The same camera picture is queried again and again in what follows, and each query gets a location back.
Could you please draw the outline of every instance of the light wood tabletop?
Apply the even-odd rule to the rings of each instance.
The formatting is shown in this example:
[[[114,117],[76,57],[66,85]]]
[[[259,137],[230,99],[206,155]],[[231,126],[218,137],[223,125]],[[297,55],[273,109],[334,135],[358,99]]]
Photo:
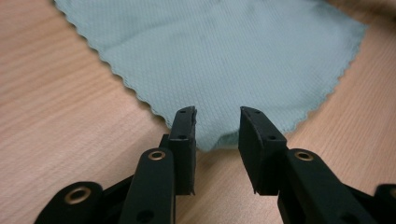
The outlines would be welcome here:
[[[334,93],[286,134],[344,183],[373,194],[396,183],[396,1],[332,3],[369,24]],[[49,0],[0,1],[0,223],[33,223],[78,181],[104,189],[134,173],[169,133],[112,75]],[[197,152],[195,196],[177,223],[281,223],[276,197],[253,194],[239,152]]]

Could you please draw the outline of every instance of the wood grain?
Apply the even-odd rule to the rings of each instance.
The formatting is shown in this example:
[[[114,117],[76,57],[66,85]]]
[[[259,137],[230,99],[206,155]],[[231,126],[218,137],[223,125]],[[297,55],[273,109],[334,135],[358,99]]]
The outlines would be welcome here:
[[[331,2],[370,28],[334,93],[287,134],[289,147],[373,193],[396,183],[396,1]],[[1,1],[0,39],[0,223],[33,223],[77,181],[108,188],[168,132],[51,1]],[[198,152],[196,172],[197,195],[177,198],[177,223],[281,223],[276,197],[253,194],[237,150]]]

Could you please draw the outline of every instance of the light blue fabric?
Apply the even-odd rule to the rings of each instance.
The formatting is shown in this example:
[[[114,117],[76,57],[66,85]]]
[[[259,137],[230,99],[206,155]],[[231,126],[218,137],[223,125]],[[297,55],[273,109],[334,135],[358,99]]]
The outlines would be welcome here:
[[[195,105],[205,151],[237,144],[241,105],[292,131],[332,92],[366,29],[321,0],[56,3],[168,126]]]

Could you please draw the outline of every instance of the textured fabric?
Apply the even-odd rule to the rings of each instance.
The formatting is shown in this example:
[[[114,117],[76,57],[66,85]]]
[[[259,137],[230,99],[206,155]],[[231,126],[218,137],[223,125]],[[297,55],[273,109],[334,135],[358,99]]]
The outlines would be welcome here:
[[[292,131],[332,92],[366,28],[320,0],[56,3],[168,126],[196,106],[202,150],[237,144],[241,105]]]

